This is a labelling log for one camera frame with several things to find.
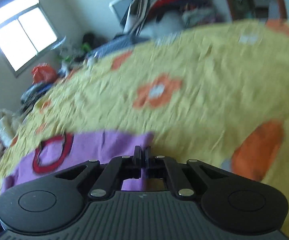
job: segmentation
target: clothes pile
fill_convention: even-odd
[[[132,0],[121,21],[124,34],[139,35],[146,23],[160,22],[170,11],[181,15],[185,28],[221,22],[211,0]]]
[[[37,65],[32,70],[33,85],[29,87],[21,96],[22,106],[17,114],[28,113],[34,104],[44,96],[58,79],[57,72],[47,63]]]

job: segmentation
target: metal screw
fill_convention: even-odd
[[[92,197],[103,197],[106,195],[106,191],[100,188],[94,189],[93,191],[91,191],[90,195]]]
[[[190,197],[194,194],[194,191],[189,188],[183,188],[178,191],[178,194],[183,197]]]

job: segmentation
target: blue cloth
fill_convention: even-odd
[[[221,165],[221,169],[232,173],[232,169],[231,169],[231,159],[226,159],[226,160],[224,160],[223,163],[222,163],[222,165]]]
[[[52,88],[52,86],[53,86],[53,84],[48,84],[48,85],[46,85],[43,89],[41,89],[41,90],[39,90],[38,92],[37,92],[37,94],[38,95],[44,95],[46,92],[48,92],[48,90],[50,89],[50,88]]]
[[[44,81],[33,84],[21,96],[21,98],[20,98],[21,103],[24,104],[30,96],[34,95],[35,93],[39,94],[40,91],[42,91],[43,89],[45,89],[45,88],[50,89],[50,87],[52,87],[52,83],[49,84],[49,83],[46,83]]]
[[[108,43],[94,49],[90,53],[88,53],[88,57],[91,57],[97,53],[99,58],[105,57],[106,55],[115,52],[120,49],[126,49],[129,47],[133,47],[135,44],[148,41],[147,38],[141,38],[131,35],[123,35],[109,41]]]

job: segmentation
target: bed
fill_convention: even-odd
[[[289,202],[289,24],[186,30],[110,54],[54,86],[2,157],[0,190],[23,156],[65,131],[152,131],[154,154],[221,167],[272,119],[283,122],[284,139],[262,182]],[[289,213],[282,230],[289,236]]]

